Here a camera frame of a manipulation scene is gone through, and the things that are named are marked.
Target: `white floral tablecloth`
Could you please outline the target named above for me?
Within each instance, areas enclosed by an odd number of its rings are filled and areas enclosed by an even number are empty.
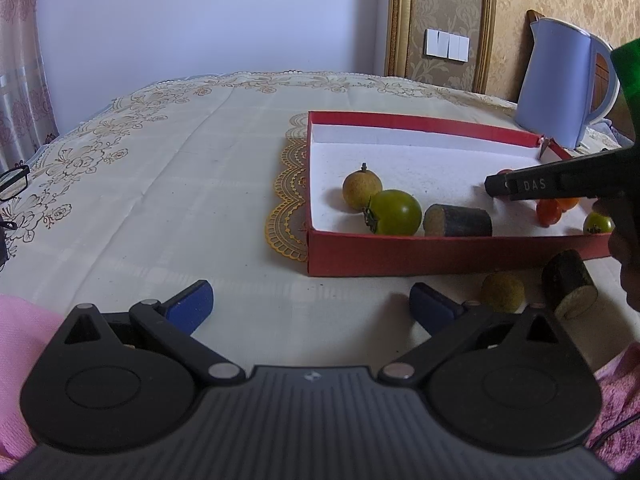
[[[475,296],[482,276],[308,277],[304,263],[265,242],[286,136],[304,134],[308,110],[515,127],[513,109],[497,98],[364,75],[240,73],[151,85],[50,144],[28,190],[2,205],[19,228],[9,233],[0,292],[61,314],[81,302],[114,312],[204,278],[215,290],[214,313],[195,336],[243,367],[377,369],[427,337],[408,314],[414,282],[461,301]],[[607,258],[588,267],[600,299],[565,326],[597,367],[640,325],[618,264]],[[519,274],[538,300],[540,271]]]

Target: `ribbed gray surface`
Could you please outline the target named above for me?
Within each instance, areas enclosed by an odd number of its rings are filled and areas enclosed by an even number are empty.
[[[366,368],[259,367],[210,389],[193,417],[143,449],[103,457],[39,446],[8,480],[606,480],[584,449],[503,457],[446,433],[417,393]]]

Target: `pink cloth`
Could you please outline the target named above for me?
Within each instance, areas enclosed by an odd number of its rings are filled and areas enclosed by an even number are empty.
[[[33,449],[20,413],[20,389],[62,323],[62,316],[0,294],[0,472]]]
[[[596,372],[602,391],[602,410],[587,447],[603,432],[640,412],[640,343],[631,343]],[[640,420],[611,435],[596,452],[610,468],[624,471],[640,454]]]

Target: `pink floral curtain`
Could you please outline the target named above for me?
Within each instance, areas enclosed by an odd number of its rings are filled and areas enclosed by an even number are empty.
[[[36,0],[0,0],[0,170],[58,136],[44,77]]]

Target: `green tomato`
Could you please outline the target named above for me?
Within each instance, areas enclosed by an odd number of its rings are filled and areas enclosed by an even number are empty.
[[[613,222],[608,216],[602,216],[591,212],[584,219],[582,232],[586,235],[596,235],[599,233],[610,233],[613,231]]]
[[[399,189],[385,189],[371,197],[364,220],[377,235],[412,236],[422,222],[418,201]]]

